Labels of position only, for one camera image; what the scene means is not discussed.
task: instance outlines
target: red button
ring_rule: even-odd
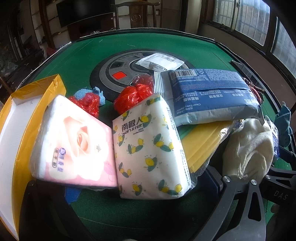
[[[127,76],[125,73],[123,73],[122,71],[119,71],[115,74],[112,74],[112,76],[116,79],[116,80],[120,80],[122,78],[124,78],[125,76]]]

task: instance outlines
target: television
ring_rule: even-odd
[[[57,4],[61,27],[85,18],[110,13],[114,0],[63,0]]]

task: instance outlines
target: blue cloth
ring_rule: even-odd
[[[279,131],[279,145],[287,147],[291,143],[292,129],[290,127],[291,111],[284,103],[280,112],[276,115],[274,124]]]
[[[102,106],[106,103],[106,99],[105,99],[105,96],[103,95],[103,91],[100,91],[100,89],[98,87],[95,87],[93,90],[89,90],[89,89],[78,90],[74,94],[74,97],[77,100],[81,100],[85,96],[86,93],[94,93],[94,94],[100,96],[100,106]]]
[[[105,96],[103,95],[103,91],[100,91],[98,87],[93,89],[93,93],[100,96],[100,106],[106,104]]]
[[[72,188],[72,187],[66,187],[65,188],[65,199],[68,204],[72,202],[76,202],[82,189],[80,188]]]

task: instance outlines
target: teal cloth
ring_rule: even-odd
[[[279,145],[287,147],[291,143],[292,129],[290,127],[291,111],[284,103],[280,112],[276,115],[274,124],[279,131]]]

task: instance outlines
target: small plastic packet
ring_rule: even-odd
[[[164,72],[167,70],[176,70],[184,64],[184,61],[165,54],[154,53],[140,59],[136,64],[156,72]]]
[[[144,75],[136,76],[133,79],[132,83],[133,85],[136,85],[136,84],[148,85],[152,91],[154,90],[154,77],[152,75],[144,74]]]
[[[128,86],[114,101],[114,109],[122,115],[152,94],[153,90],[148,85],[136,84],[135,86]]]

